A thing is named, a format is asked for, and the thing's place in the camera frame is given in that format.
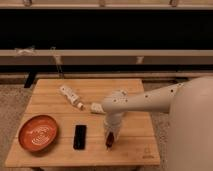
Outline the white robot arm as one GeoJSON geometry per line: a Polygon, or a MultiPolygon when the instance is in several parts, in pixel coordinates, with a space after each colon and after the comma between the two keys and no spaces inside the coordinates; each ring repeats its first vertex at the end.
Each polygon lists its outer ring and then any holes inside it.
{"type": "Polygon", "coordinates": [[[115,91],[102,107],[108,130],[127,111],[169,113],[166,171],[213,171],[213,76],[133,96],[115,91]]]}

